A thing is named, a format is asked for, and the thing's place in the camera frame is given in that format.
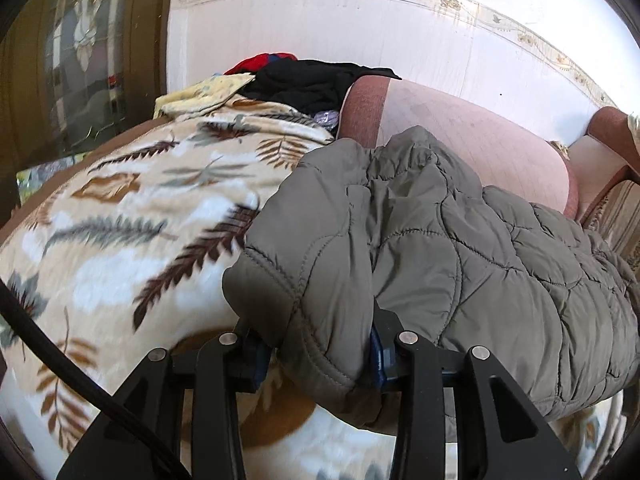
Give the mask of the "pink padded headboard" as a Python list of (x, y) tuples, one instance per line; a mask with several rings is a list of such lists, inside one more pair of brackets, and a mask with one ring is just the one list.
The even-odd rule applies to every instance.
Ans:
[(414, 82), (364, 76), (347, 92), (336, 136), (376, 148), (414, 126), (446, 144), (484, 185), (577, 217), (578, 185), (566, 156), (514, 122), (456, 96)]

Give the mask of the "yellow floral cloth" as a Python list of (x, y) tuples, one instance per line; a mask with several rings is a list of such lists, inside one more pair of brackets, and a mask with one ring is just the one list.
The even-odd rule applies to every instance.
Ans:
[(153, 118), (200, 116), (224, 105), (247, 84), (253, 74), (215, 75), (155, 100)]

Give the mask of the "grey quilted puffer jacket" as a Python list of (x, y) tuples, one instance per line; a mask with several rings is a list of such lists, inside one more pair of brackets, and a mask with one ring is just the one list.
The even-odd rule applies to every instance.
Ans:
[(391, 434), (372, 385), (376, 309), (447, 350), (487, 347), (544, 418), (639, 374), (639, 285), (599, 234), (486, 186), (420, 127), (380, 148), (341, 139), (303, 157), (224, 272), (228, 304), (314, 402)]

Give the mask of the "black and red clothes pile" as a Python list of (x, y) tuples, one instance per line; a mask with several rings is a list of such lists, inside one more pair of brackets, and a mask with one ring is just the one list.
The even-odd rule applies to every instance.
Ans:
[(240, 90), (241, 96), (292, 106), (308, 116), (339, 110), (347, 91), (361, 77), (398, 79), (390, 68), (299, 60), (289, 53), (258, 54), (239, 62), (224, 74), (251, 74), (254, 79)]

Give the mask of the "brown wooden wardrobe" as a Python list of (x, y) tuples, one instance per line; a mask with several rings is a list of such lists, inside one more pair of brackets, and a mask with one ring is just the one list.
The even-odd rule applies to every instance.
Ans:
[(166, 91), (169, 0), (1, 0), (1, 219), (23, 169), (94, 150)]

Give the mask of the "striped beige pillow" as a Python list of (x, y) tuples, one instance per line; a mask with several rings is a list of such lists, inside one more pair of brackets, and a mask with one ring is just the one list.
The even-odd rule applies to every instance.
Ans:
[(640, 266), (640, 186), (631, 180), (616, 184), (584, 222), (622, 257), (636, 278)]

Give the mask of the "leaf pattern fleece blanket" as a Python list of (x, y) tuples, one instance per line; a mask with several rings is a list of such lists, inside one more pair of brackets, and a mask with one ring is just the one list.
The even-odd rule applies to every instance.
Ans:
[[(196, 347), (239, 318), (224, 272), (267, 200), (335, 142), (291, 107), (234, 98), (100, 156), (1, 245), (1, 276), (73, 363), (116, 390), (155, 347)], [(286, 374), (238, 399), (253, 479), (384, 479), (392, 434), (352, 426)]]

